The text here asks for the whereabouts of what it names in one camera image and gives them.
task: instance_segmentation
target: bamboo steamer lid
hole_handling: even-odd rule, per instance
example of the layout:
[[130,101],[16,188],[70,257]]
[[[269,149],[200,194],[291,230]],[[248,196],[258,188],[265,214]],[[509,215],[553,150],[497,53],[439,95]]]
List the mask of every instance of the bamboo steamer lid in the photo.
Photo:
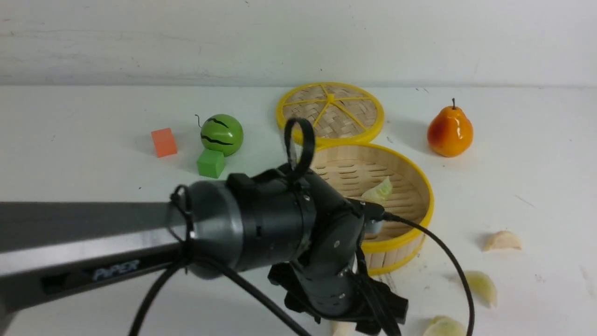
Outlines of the bamboo steamer lid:
[[[365,143],[383,126],[383,108],[369,92],[343,83],[312,83],[288,92],[278,103],[276,120],[305,118],[313,124],[317,146]],[[302,134],[294,134],[302,143]]]

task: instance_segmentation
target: green cube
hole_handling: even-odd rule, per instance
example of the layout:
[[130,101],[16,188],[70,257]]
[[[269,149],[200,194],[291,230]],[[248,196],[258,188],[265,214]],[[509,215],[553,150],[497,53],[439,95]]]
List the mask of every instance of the green cube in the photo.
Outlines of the green cube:
[[197,160],[199,175],[213,179],[220,177],[225,165],[224,153],[210,149],[204,149]]

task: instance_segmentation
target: orange cube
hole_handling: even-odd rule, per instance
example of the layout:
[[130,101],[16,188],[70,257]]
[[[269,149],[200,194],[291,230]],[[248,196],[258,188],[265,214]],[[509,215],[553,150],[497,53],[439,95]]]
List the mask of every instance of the orange cube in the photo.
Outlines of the orange cube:
[[153,131],[151,132],[151,137],[153,138],[153,145],[155,146],[155,152],[158,157],[165,157],[178,152],[171,129]]

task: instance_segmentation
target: yellow rim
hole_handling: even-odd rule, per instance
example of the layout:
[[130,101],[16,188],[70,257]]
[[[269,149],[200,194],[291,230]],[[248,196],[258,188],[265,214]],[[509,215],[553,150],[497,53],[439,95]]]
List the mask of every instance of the yellow rim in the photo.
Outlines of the yellow rim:
[[395,264],[387,266],[387,267],[370,268],[367,270],[367,273],[369,273],[369,276],[378,276],[380,274],[390,273],[392,271],[399,269],[400,267],[406,265],[409,261],[411,261],[419,253],[419,251],[421,251],[421,248],[423,248],[424,241],[425,241],[425,237],[423,237],[423,239],[421,239],[421,242],[418,244],[417,248],[411,254],[407,255],[406,258],[398,261]]
[[[355,135],[350,138],[342,138],[342,139],[317,138],[317,146],[319,147],[319,146],[331,146],[331,145],[337,145],[337,146],[353,145],[355,143],[367,143],[367,142],[370,142],[373,139],[375,139],[375,137],[381,132],[381,128],[383,127],[384,113],[383,113],[383,107],[381,107],[381,103],[371,93],[361,89],[360,87],[356,87],[356,86],[353,86],[350,84],[345,84],[345,83],[336,83],[336,82],[311,83],[311,84],[306,84],[306,85],[303,85],[303,86],[300,86],[300,87],[290,90],[287,94],[284,95],[284,97],[282,97],[282,99],[278,103],[278,106],[276,107],[276,121],[278,122],[278,127],[280,127],[280,129],[284,129],[284,126],[286,125],[286,118],[284,118],[284,113],[283,113],[284,106],[295,105],[298,103],[306,103],[306,102],[320,102],[320,101],[327,102],[327,100],[325,100],[325,99],[313,99],[313,100],[304,100],[301,102],[293,102],[292,104],[290,104],[290,103],[287,104],[286,100],[288,100],[288,98],[290,98],[293,94],[297,93],[298,91],[301,91],[301,90],[304,90],[306,88],[313,87],[313,86],[321,86],[324,89],[324,93],[326,93],[324,85],[343,86],[343,87],[347,87],[351,90],[354,90],[354,91],[364,94],[365,97],[362,97],[362,98],[361,97],[338,98],[338,99],[333,100],[331,102],[331,104],[340,108],[336,104],[336,101],[338,101],[338,100],[367,99],[367,100],[372,101],[373,104],[375,105],[375,107],[377,109],[377,118],[375,120],[375,123],[373,123],[373,125],[371,127],[369,127],[368,129],[366,129],[365,126],[363,126],[362,123],[359,120],[357,120],[354,115],[352,115],[352,113],[350,113],[346,109],[340,108],[352,120],[354,120],[355,123],[359,127],[363,128],[365,131],[359,135]],[[319,115],[317,116],[317,121],[319,121],[319,117],[324,114],[325,109],[328,106],[329,106],[329,104],[326,104],[325,107],[322,109],[322,111],[319,113]],[[299,144],[303,143],[303,135],[300,132],[294,133],[293,138],[294,138],[295,142],[297,142]]]
[[[429,207],[427,209],[427,214],[425,214],[425,217],[423,217],[423,219],[421,220],[421,223],[419,223],[419,225],[421,225],[422,227],[427,228],[429,226],[429,222],[431,221],[431,217],[433,216],[433,207],[435,205],[435,201],[433,198],[433,189],[431,189],[431,184],[429,183],[427,176],[425,176],[425,174],[423,173],[421,168],[419,168],[414,162],[412,162],[406,156],[404,156],[396,151],[392,151],[391,149],[383,147],[383,146],[374,145],[372,143],[349,143],[349,144],[347,144],[347,146],[364,146],[364,147],[376,148],[376,149],[388,152],[392,155],[399,157],[400,159],[406,161],[411,167],[414,168],[414,170],[421,176],[421,178],[423,178],[423,181],[425,182],[425,186],[427,186],[427,189],[429,190]],[[336,147],[336,145],[320,146],[317,148],[317,151],[321,151],[323,149],[327,149],[327,148],[331,148],[331,147]],[[392,238],[389,240],[384,240],[382,242],[364,242],[362,244],[363,252],[364,253],[380,253],[380,252],[387,252],[387,251],[399,249],[399,248],[403,247],[404,245],[408,244],[410,241],[412,241],[413,239],[415,239],[416,237],[418,237],[421,234],[423,234],[421,231],[412,229],[409,232],[407,232],[399,237]]]

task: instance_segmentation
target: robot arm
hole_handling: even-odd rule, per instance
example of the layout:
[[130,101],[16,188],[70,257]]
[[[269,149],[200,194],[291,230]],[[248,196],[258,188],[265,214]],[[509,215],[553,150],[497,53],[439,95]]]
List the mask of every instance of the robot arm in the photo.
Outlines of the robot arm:
[[[305,135],[297,164],[290,150],[294,122]],[[287,308],[318,323],[356,322],[365,334],[400,335],[408,301],[368,276],[360,247],[367,224],[387,215],[383,207],[344,198],[309,170],[314,136],[308,121],[290,120],[285,141],[289,163],[253,178],[196,182],[184,195],[190,203],[184,213],[174,198],[0,203],[0,320],[168,268],[190,253],[237,272],[271,265],[268,279],[287,290]],[[202,279],[220,275],[204,263],[188,269]]]

